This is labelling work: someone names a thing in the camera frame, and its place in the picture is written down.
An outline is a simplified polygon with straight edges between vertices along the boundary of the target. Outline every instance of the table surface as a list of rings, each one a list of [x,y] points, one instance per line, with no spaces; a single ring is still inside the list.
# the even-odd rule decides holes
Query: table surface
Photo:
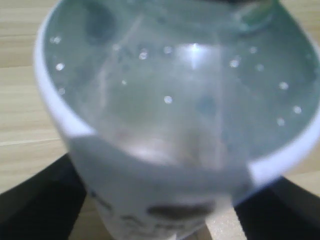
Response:
[[[282,2],[320,43],[320,0]],[[55,3],[0,1],[0,193],[34,176],[66,152],[39,97],[32,67],[37,29]],[[286,175],[318,196],[319,157],[320,144]],[[90,204],[85,208],[87,217],[92,214],[94,218]]]

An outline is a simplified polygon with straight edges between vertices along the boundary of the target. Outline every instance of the printed design on cup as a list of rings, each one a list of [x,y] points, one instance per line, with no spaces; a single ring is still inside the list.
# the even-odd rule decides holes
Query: printed design on cup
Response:
[[[94,191],[89,191],[89,196],[104,207],[105,212],[108,214],[109,218],[114,216],[114,209],[110,203],[102,200]]]
[[[94,191],[88,191],[96,203],[103,208],[102,219],[110,233],[119,239],[139,240],[170,237],[176,233],[184,234],[198,229],[204,224],[204,218],[215,210],[214,202],[201,204],[156,205],[145,210],[154,221],[147,222],[133,214],[117,215],[111,203],[102,200]]]
[[[192,218],[206,217],[215,210],[213,202],[195,205],[160,205],[148,208],[147,212],[153,217],[181,221]]]

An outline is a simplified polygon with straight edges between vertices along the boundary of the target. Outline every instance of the white cup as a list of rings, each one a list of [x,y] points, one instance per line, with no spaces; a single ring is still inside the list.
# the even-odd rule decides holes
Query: white cup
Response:
[[[68,68],[70,62],[63,61],[54,47],[63,46],[63,41],[71,36],[67,32],[59,35],[59,31],[50,29],[50,24],[53,19],[62,24],[59,18],[66,13],[60,8],[65,4],[72,5],[73,1],[57,4],[39,29],[34,52],[37,84],[88,194],[94,199],[103,222],[116,240],[185,237],[200,228],[206,216],[219,214],[230,204],[242,201],[275,181],[301,161],[316,144],[320,133],[319,104],[301,132],[278,149],[249,159],[246,164],[212,169],[139,160],[102,137],[101,130],[92,127],[64,99],[63,95],[67,95],[68,90],[56,84],[58,78],[68,81],[69,75],[64,74],[64,68]],[[256,53],[253,48],[248,52]],[[262,72],[264,69],[262,66],[256,70]],[[281,84],[282,90],[288,89],[287,83]],[[296,107],[293,111],[298,115],[304,110]],[[275,119],[278,127],[283,127],[284,121],[281,116]]]

